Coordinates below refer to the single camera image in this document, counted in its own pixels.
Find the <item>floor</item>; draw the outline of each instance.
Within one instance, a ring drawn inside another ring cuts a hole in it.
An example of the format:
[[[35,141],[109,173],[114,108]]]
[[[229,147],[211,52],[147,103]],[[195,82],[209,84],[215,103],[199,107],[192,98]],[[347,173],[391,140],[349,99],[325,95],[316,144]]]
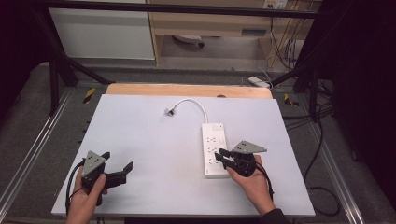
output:
[[[204,38],[203,49],[197,46],[180,43],[171,36],[165,38],[163,61],[160,65],[133,64],[119,68],[94,66],[92,70],[103,77],[118,82],[153,82],[153,83],[189,83],[189,84],[219,84],[247,85],[247,77],[266,75],[265,56],[258,48],[258,41],[252,38]],[[282,74],[283,69],[270,73],[270,78]],[[50,213],[57,190],[66,178],[84,130],[89,126],[100,94],[106,91],[106,86],[92,82],[82,74],[78,74],[80,84],[77,88],[61,87],[63,92],[70,92],[70,100],[64,112],[51,130],[46,144],[41,148],[29,175],[23,180],[18,195],[7,210],[4,223],[45,223],[45,220],[59,220]],[[300,103],[300,96],[293,94],[290,86],[294,80],[282,83],[272,90],[278,100],[283,116],[301,116],[305,112]],[[95,93],[88,104],[83,104],[85,94],[90,87],[95,87]],[[289,94],[294,104],[285,104],[285,92]],[[327,99],[319,97],[318,102],[324,104]],[[46,123],[50,111],[49,71],[46,66],[35,69],[30,80],[21,92],[21,98],[10,109],[7,117],[1,121],[0,150],[3,158],[3,169],[0,170],[0,192],[6,192],[9,183],[18,172],[20,164],[41,129]],[[323,134],[326,144],[331,149],[334,159],[344,176],[359,207],[364,223],[396,223],[395,211],[382,194],[364,163],[352,160],[347,140],[337,124],[337,117],[331,115],[322,119]],[[317,148],[317,141],[309,123],[301,127],[295,121],[285,121],[294,153],[304,174]],[[328,168],[319,154],[309,176],[307,186],[321,186],[336,192]],[[311,195],[315,207],[331,212],[336,210],[336,203],[330,194],[324,191],[313,191]],[[333,217],[317,214],[315,217],[297,218],[298,223],[349,223],[347,214],[342,208]]]

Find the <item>sleeve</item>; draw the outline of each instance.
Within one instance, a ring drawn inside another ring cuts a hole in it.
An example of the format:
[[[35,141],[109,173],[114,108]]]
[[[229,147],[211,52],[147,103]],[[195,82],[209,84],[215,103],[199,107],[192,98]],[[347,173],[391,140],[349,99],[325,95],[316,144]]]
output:
[[[290,224],[282,210],[274,209],[260,218],[260,224]]]

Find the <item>white cabinet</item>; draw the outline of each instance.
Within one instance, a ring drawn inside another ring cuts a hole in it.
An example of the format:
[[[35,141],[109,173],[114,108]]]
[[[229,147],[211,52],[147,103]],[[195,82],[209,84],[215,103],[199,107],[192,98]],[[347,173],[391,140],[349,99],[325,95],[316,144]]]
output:
[[[49,11],[69,57],[154,60],[147,12],[63,8]]]

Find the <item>white cable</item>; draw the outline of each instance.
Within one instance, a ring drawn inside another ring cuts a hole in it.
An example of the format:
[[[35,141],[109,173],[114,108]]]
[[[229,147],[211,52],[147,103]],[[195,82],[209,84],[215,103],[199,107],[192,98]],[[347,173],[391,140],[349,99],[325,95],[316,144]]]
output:
[[[260,70],[262,70],[262,72],[264,72],[264,74],[267,76],[267,80],[270,82],[271,78],[270,78],[270,76],[268,76],[268,73],[264,69],[262,69],[261,66],[259,66],[259,68],[260,68]]]
[[[240,84],[240,86],[243,86],[243,83],[244,83],[244,78],[247,78],[247,77],[242,77],[242,80],[241,80],[241,84]],[[272,82],[271,82],[271,78],[267,75],[267,81],[265,81],[266,83],[268,83],[269,85],[270,85],[270,90],[274,87],[273,86],[273,84],[272,84]]]
[[[204,112],[205,123],[207,123],[207,114],[206,114],[206,111],[205,111],[205,109],[204,109],[204,106],[201,105],[201,103],[199,103],[198,101],[196,101],[196,100],[194,100],[194,99],[191,99],[191,98],[182,99],[182,100],[180,100],[179,102],[175,103],[174,105],[169,106],[168,108],[165,109],[165,115],[167,115],[167,116],[173,116],[173,115],[175,114],[175,108],[176,108],[180,103],[185,102],[185,101],[190,101],[190,102],[196,103],[198,106],[200,106],[201,109],[202,109],[202,111]]]

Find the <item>plug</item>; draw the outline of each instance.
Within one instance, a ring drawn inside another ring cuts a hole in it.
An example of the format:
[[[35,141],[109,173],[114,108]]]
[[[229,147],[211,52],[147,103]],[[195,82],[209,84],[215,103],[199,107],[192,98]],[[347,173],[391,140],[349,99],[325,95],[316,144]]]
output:
[[[175,114],[175,106],[171,105],[165,109],[165,115],[172,117]]]

